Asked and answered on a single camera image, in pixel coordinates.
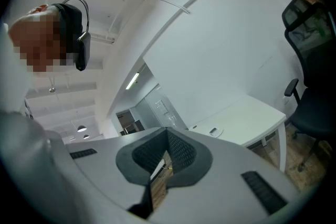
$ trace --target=black office chair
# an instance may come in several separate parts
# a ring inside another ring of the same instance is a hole
[[[285,96],[294,94],[298,106],[291,116],[292,124],[304,133],[316,138],[309,154],[298,166],[303,171],[305,162],[321,140],[333,147],[336,132],[334,62],[336,37],[331,14],[321,3],[311,5],[306,0],[293,0],[282,14],[286,27],[285,37],[297,54],[307,87],[301,100],[296,90],[298,79],[293,79],[285,90]]]

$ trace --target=floor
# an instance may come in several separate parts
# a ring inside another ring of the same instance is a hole
[[[301,163],[303,157],[308,154],[309,149],[311,149],[314,143],[314,139],[305,134],[298,134],[297,138],[293,138],[294,131],[295,128],[292,125],[286,127],[287,159],[285,173],[299,191],[305,191],[316,185],[325,175],[331,159],[332,149],[327,142],[321,141],[317,150],[307,160],[304,170],[298,172],[298,165]],[[273,136],[267,141],[265,147],[258,145],[251,150],[276,166],[278,153],[275,149],[276,137]],[[164,159],[167,165],[171,163],[167,153],[164,155]],[[173,176],[173,170],[164,169],[152,183],[151,190],[154,210],[163,201],[166,195],[165,181],[171,176]]]

